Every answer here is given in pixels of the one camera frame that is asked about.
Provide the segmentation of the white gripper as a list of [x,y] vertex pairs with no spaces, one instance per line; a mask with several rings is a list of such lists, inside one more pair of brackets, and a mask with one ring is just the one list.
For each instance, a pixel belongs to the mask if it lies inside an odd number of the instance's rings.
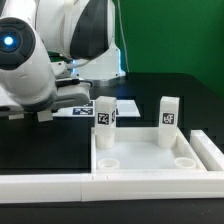
[[92,82],[80,79],[61,80],[56,82],[57,97],[54,102],[47,100],[35,105],[21,105],[12,100],[0,87],[0,117],[26,113],[37,113],[45,110],[58,111],[61,108],[83,106],[90,102],[89,90]]

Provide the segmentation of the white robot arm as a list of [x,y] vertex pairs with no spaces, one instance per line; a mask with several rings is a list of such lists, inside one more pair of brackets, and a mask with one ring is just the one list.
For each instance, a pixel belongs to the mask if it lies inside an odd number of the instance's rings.
[[112,0],[0,0],[0,117],[49,118],[124,75]]

